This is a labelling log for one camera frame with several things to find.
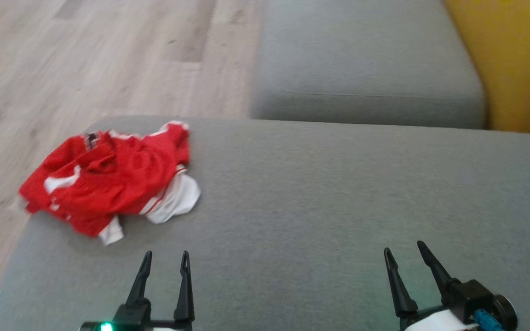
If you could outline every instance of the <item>yellow cushion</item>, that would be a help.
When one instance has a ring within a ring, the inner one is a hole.
[[[490,128],[530,132],[530,0],[446,0],[484,82]]]

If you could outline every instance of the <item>gray fabric upholstery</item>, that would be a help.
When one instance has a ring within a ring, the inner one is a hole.
[[[482,85],[441,0],[270,0],[257,119],[482,128]]]
[[[93,128],[149,134],[168,120],[115,117]],[[530,330],[530,135],[189,123],[196,208],[161,225],[127,218],[125,238],[108,247],[36,214],[0,282],[0,331],[111,319],[146,250],[154,318],[172,316],[189,250],[195,330],[393,331],[385,247],[419,306],[439,303],[417,240],[453,276],[507,296]]]

